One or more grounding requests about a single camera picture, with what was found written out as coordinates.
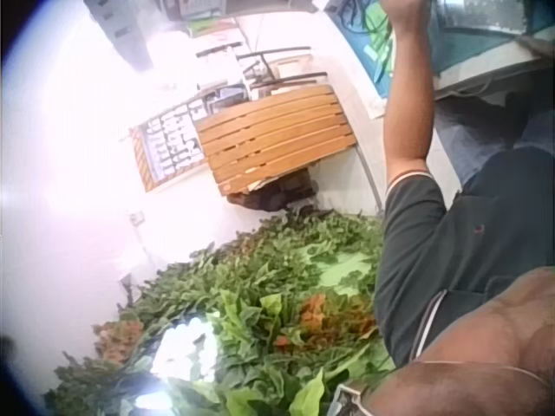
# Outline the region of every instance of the wooden slat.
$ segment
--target wooden slat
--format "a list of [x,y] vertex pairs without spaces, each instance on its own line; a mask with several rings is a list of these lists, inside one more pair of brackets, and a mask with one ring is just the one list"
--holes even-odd
[[265,166],[261,166],[252,172],[230,179],[229,181],[219,185],[219,191],[222,195],[241,192],[249,184],[256,182],[257,180],[281,176],[283,172],[288,172],[292,169],[307,165],[315,160],[330,156],[331,154],[340,152],[354,144],[355,136],[352,134],[335,140],[326,141],[323,144],[290,154],[287,157],[275,160]]
[[258,123],[275,119],[281,115],[293,114],[309,108],[321,107],[334,103],[337,103],[337,97],[334,94],[326,94],[318,95],[316,97],[303,98],[302,100],[295,100],[292,102],[285,102],[278,106],[266,108],[262,111],[255,111],[199,133],[200,144],[204,146],[205,144],[213,140],[220,139],[227,134],[235,133],[242,128],[252,127]]
[[328,140],[335,140],[352,133],[346,124],[335,126],[326,130],[315,132],[306,136],[296,137],[294,140],[279,143],[277,146],[265,149],[263,152],[255,153],[249,157],[239,160],[237,163],[230,163],[212,173],[217,183],[224,182],[239,174],[244,174],[253,167],[258,168],[265,163],[281,159],[291,153],[299,152],[307,147],[313,147]]
[[197,132],[204,132],[205,130],[215,127],[219,124],[225,123],[226,121],[236,119],[242,115],[246,115],[255,111],[263,110],[268,107],[274,107],[285,102],[300,100],[307,97],[312,97],[315,95],[331,94],[333,89],[329,85],[317,85],[315,87],[298,89],[295,91],[290,91],[285,94],[277,94],[271,97],[265,97],[262,100],[245,102],[237,106],[226,108],[225,110],[212,115],[210,117],[205,117],[202,120],[195,122],[195,128]]
[[[307,123],[313,122],[322,122],[321,128],[331,127],[331,124],[328,124],[328,119],[324,117],[330,117],[335,119],[335,117],[343,117],[344,116],[336,116],[336,114],[341,113],[341,108],[338,104],[333,104],[331,106],[323,106],[317,108],[311,108],[307,111],[299,111],[294,114],[287,114],[283,117],[278,117],[266,123],[257,124],[251,128],[246,128],[240,130],[236,133],[230,134],[229,136],[225,136],[220,140],[215,140],[206,145],[202,146],[202,150],[205,153],[206,157],[209,159],[209,163],[212,166],[212,156],[219,156],[220,153],[225,150],[229,149],[230,147],[237,146],[241,143],[245,143],[251,139],[262,139],[266,137],[267,134],[288,134],[285,132],[285,128],[290,128],[292,126],[299,126],[299,135],[300,134],[307,134],[310,132],[315,131],[315,128],[312,126],[304,126]],[[283,140],[288,140],[291,137],[283,137]]]

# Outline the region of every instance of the white wall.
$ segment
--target white wall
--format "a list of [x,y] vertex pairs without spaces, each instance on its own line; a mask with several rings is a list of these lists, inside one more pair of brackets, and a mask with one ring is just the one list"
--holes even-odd
[[153,258],[186,259],[262,217],[228,205],[206,169],[144,195],[117,139],[164,107],[146,85],[77,0],[42,7],[4,63],[1,331],[35,399],[62,350],[94,352],[90,326],[114,317],[124,273],[153,276]]

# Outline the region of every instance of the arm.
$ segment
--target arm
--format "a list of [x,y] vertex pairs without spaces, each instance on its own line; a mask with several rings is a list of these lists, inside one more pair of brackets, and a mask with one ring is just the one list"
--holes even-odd
[[393,81],[384,120],[388,184],[407,171],[427,171],[434,127],[434,87],[426,27],[428,1],[382,0],[395,31]]

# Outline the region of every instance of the white stripe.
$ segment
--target white stripe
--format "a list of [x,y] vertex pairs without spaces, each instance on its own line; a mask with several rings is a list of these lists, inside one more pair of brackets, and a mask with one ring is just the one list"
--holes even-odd
[[421,176],[427,176],[430,179],[434,179],[434,177],[432,176],[431,173],[429,172],[408,172],[405,173],[403,175],[401,175],[399,178],[397,178],[396,180],[394,180],[391,185],[389,185],[388,190],[385,192],[385,200],[387,202],[388,200],[388,196],[391,193],[391,190],[402,180],[406,179],[406,178],[410,178],[411,176],[416,176],[416,175],[421,175]]
[[426,338],[428,338],[428,333],[430,332],[430,329],[432,328],[432,323],[434,322],[435,314],[437,314],[437,309],[440,308],[440,303],[446,294],[447,294],[447,291],[445,291],[443,295],[440,296],[440,298],[435,303],[434,308],[432,309],[432,313],[430,314],[428,321],[426,322],[426,327],[424,328],[422,338],[420,339],[420,344],[418,345],[418,349],[416,349],[415,359],[418,358],[420,354],[422,354],[422,350],[424,349],[424,344],[426,343]]

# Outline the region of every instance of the hand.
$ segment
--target hand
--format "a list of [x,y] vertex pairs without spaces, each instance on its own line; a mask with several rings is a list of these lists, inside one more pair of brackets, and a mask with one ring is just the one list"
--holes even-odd
[[430,16],[430,0],[380,0],[397,39],[426,32]]

